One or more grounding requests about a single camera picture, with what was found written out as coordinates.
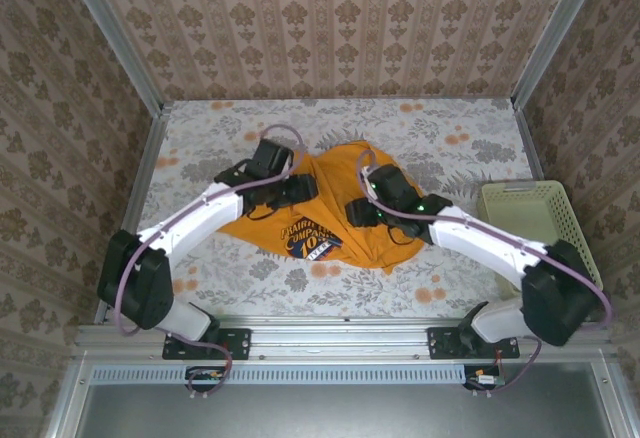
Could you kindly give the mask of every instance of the white floral surface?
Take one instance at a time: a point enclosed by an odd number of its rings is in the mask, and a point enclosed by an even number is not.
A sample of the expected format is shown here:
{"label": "white floral surface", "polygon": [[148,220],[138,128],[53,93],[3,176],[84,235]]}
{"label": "white floral surface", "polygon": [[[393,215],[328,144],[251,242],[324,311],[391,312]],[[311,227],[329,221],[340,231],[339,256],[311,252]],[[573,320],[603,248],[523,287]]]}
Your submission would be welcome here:
{"label": "white floral surface", "polygon": [[[476,214],[479,186],[531,179],[508,100],[354,99],[176,102],[140,229],[200,194],[221,170],[253,154],[257,133],[287,123],[311,154],[366,139],[389,153],[425,192]],[[271,136],[288,146],[286,132]],[[391,275],[336,261],[285,258],[215,233],[174,270],[180,299],[216,314],[461,317],[499,296],[494,274],[424,246]]]}

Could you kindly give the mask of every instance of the brown patterned wallpaper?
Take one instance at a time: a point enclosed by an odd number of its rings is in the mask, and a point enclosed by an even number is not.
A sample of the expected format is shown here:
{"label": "brown patterned wallpaper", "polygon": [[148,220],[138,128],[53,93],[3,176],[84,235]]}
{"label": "brown patterned wallpaper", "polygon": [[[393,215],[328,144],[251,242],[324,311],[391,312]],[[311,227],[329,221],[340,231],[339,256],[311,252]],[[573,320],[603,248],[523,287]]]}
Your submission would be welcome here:
{"label": "brown patterned wallpaper", "polygon": [[525,114],[612,294],[619,357],[640,398],[640,0],[586,0]]}
{"label": "brown patterned wallpaper", "polygon": [[165,100],[510,95],[558,0],[108,0]]}
{"label": "brown patterned wallpaper", "polygon": [[38,436],[150,125],[81,0],[0,0],[0,436]]}

